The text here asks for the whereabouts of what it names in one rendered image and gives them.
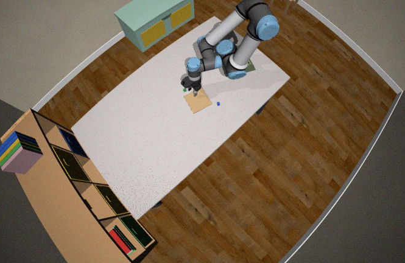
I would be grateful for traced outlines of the tan flat mat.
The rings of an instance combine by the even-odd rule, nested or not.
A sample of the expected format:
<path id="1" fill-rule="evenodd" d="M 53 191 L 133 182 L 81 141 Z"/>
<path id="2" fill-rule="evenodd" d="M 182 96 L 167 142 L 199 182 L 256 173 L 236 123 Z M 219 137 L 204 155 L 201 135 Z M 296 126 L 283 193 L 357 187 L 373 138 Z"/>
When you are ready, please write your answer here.
<path id="1" fill-rule="evenodd" d="M 184 98 L 186 99 L 189 107 L 191 108 L 193 113 L 196 113 L 210 105 L 212 105 L 210 99 L 206 95 L 206 92 L 201 88 L 197 92 L 197 96 L 194 97 L 194 92 L 185 95 Z"/>

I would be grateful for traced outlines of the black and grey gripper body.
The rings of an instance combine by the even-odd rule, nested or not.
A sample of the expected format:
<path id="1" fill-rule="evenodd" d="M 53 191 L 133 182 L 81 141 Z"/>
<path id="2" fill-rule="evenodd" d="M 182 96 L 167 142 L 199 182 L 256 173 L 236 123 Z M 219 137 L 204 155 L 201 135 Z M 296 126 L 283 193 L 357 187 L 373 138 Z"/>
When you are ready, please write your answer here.
<path id="1" fill-rule="evenodd" d="M 181 81 L 181 85 L 184 88 L 189 88 L 190 86 L 195 90 L 198 91 L 201 88 L 201 74 L 196 78 L 190 78 L 188 75 Z"/>

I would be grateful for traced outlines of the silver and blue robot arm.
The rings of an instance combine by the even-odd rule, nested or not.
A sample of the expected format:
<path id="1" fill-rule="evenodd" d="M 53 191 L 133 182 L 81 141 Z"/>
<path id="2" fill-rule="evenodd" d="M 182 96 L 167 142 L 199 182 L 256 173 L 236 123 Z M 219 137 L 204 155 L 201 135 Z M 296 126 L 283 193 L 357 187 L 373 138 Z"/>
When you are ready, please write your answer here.
<path id="1" fill-rule="evenodd" d="M 246 19 L 250 20 L 247 34 L 238 49 L 232 41 L 222 40 Z M 277 19 L 264 0 L 243 0 L 207 36 L 197 39 L 202 58 L 191 57 L 187 61 L 188 75 L 196 78 L 201 72 L 221 68 L 223 63 L 229 79 L 244 77 L 248 60 L 256 48 L 262 41 L 276 36 L 279 29 Z M 216 44 L 219 55 L 213 50 Z"/>

